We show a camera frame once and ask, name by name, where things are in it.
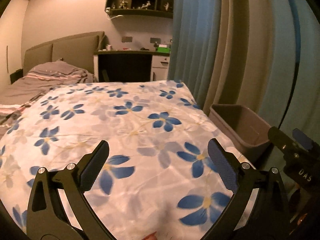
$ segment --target curtain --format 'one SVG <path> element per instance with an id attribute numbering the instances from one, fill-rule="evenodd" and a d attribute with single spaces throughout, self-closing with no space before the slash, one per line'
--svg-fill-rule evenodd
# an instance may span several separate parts
<path id="1" fill-rule="evenodd" d="M 295 72 L 296 39 L 289 0 L 270 0 L 274 22 L 274 45 L 269 79 L 258 115 L 279 127 L 285 114 Z"/>
<path id="2" fill-rule="evenodd" d="M 320 24 L 306 0 L 292 0 L 292 6 L 297 9 L 296 17 L 299 21 L 300 62 L 294 93 L 280 130 L 292 137 L 292 130 L 298 128 L 319 143 Z M 261 168 L 267 170 L 273 166 L 278 167 L 287 192 L 292 192 L 295 190 L 295 182 L 283 173 L 284 165 L 282 152 L 274 148 Z"/>
<path id="3" fill-rule="evenodd" d="M 181 80 L 203 107 L 220 28 L 221 0 L 174 0 L 168 78 Z"/>
<path id="4" fill-rule="evenodd" d="M 258 111 L 272 59 L 272 24 L 269 0 L 222 0 L 206 114 L 212 104 L 239 104 Z"/>

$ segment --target bed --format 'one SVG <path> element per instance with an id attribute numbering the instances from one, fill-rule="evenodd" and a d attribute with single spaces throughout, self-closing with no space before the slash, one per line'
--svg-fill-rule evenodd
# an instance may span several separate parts
<path id="1" fill-rule="evenodd" d="M 23 77 L 1 92 L 0 138 L 25 108 L 62 84 L 92 83 L 93 54 L 107 42 L 104 32 L 45 42 L 25 52 Z"/>
<path id="2" fill-rule="evenodd" d="M 0 140 L 0 199 L 25 231 L 38 169 L 77 163 L 105 140 L 110 156 L 85 197 L 108 230 L 121 240 L 155 232 L 158 240 L 201 239 L 232 196 L 208 156 L 211 138 L 249 162 L 182 82 L 61 85 L 27 108 Z M 63 191 L 60 196 L 80 228 Z"/>

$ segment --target desk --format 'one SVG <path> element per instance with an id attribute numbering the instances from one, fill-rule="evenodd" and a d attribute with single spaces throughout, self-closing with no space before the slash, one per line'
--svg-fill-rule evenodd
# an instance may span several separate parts
<path id="1" fill-rule="evenodd" d="M 105 82 L 106 70 L 110 82 L 149 82 L 166 80 L 170 54 L 150 50 L 97 51 L 94 56 L 94 75 Z"/>

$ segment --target metal screw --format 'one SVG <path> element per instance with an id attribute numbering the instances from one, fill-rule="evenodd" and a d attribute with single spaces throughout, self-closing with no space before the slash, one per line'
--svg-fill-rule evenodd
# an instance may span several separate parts
<path id="1" fill-rule="evenodd" d="M 250 169 L 250 164 L 249 163 L 242 163 L 242 168 L 244 168 L 245 170 Z"/>
<path id="2" fill-rule="evenodd" d="M 38 170 L 38 172 L 39 172 L 40 174 L 44 173 L 44 171 L 45 171 L 45 168 L 43 168 L 43 167 Z"/>
<path id="3" fill-rule="evenodd" d="M 67 166 L 68 170 L 73 170 L 76 165 L 74 163 L 69 163 Z"/>
<path id="4" fill-rule="evenodd" d="M 272 168 L 271 171 L 274 173 L 274 174 L 277 174 L 279 172 L 279 170 L 277 168 Z"/>

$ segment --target white wall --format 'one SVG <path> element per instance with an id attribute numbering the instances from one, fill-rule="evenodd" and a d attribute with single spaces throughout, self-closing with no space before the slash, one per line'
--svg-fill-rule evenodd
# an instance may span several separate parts
<path id="1" fill-rule="evenodd" d="M 170 41 L 172 19 L 125 16 L 109 20 L 106 0 L 30 0 L 22 32 L 22 57 L 26 49 L 42 42 L 93 31 L 105 31 L 114 49 L 154 49 L 150 37 Z M 132 36 L 132 43 L 122 43 Z"/>
<path id="2" fill-rule="evenodd" d="M 27 0 L 11 0 L 0 18 L 0 91 L 10 84 L 10 74 L 21 68 L 21 36 L 27 5 Z"/>

